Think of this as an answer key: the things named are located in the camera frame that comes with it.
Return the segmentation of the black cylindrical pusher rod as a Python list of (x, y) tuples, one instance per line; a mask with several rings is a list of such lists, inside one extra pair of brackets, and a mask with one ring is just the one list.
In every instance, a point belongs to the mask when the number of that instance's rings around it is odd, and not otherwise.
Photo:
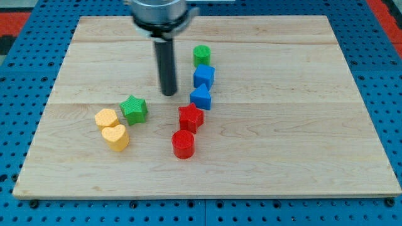
[(172, 96), (177, 92), (174, 41), (154, 42), (161, 93)]

